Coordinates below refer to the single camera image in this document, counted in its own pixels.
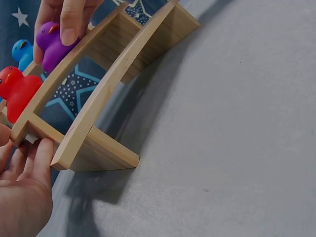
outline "wooden shelf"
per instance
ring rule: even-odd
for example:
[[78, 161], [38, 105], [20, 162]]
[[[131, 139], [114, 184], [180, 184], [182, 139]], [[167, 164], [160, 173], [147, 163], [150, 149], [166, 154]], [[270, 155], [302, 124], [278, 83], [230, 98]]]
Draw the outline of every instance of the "wooden shelf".
[[[19, 146], [26, 136], [51, 138], [56, 153], [51, 165], [58, 170], [99, 171], [134, 168], [139, 156], [94, 127], [100, 111], [120, 81], [128, 83], [167, 50], [199, 27], [177, 0], [166, 3], [142, 26], [124, 10], [122, 3], [62, 60], [34, 95], [13, 125], [11, 140]], [[39, 117], [57, 87], [82, 57], [88, 56], [107, 73], [96, 86], [64, 136]], [[42, 73], [32, 63], [24, 75]], [[1, 122], [6, 123], [5, 102], [0, 103]]]

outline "rubber duck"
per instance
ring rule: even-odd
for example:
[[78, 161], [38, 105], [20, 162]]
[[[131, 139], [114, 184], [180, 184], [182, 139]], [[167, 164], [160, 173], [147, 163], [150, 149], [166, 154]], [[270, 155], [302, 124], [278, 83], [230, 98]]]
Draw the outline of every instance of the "rubber duck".
[[16, 123], [41, 85], [40, 77], [25, 77], [16, 67], [6, 67], [0, 72], [0, 96], [6, 100], [10, 123]]
[[79, 41], [78, 38], [72, 45], [64, 46], [60, 39], [59, 24], [52, 21], [43, 24], [36, 36], [36, 42], [44, 52], [43, 69], [52, 72]]
[[23, 72], [33, 61], [33, 45], [26, 39], [20, 39], [12, 48], [12, 58], [19, 63], [19, 70]]

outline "duck beak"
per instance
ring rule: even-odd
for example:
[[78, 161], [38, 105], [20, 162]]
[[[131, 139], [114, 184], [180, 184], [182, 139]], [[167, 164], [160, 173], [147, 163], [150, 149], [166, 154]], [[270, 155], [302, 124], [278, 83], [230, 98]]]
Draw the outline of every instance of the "duck beak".
[[52, 27], [50, 28], [50, 30], [49, 30], [48, 33], [51, 34], [51, 33], [55, 32], [55, 31], [57, 31], [58, 28], [59, 28], [59, 25], [54, 25], [54, 26], [52, 26]]
[[9, 73], [9, 74], [6, 76], [5, 84], [8, 84], [10, 78], [11, 78], [11, 73]]
[[24, 48], [28, 43], [26, 41], [24, 41], [21, 46], [20, 46], [20, 49]]

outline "red rubber duck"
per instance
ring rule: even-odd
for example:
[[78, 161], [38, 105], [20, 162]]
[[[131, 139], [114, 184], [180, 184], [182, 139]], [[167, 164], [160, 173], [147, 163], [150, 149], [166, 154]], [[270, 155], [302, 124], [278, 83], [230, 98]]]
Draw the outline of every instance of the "red rubber duck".
[[0, 97], [6, 100], [10, 123], [16, 123], [41, 85], [41, 78], [25, 77], [16, 67], [6, 67], [0, 72]]

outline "gray surface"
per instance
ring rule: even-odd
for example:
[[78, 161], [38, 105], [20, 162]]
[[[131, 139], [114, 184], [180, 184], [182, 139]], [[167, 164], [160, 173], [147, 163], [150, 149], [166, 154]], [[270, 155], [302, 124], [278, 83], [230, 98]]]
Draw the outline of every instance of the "gray surface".
[[316, 235], [315, 1], [185, 7], [203, 27], [99, 120], [139, 166], [62, 172], [40, 236]]

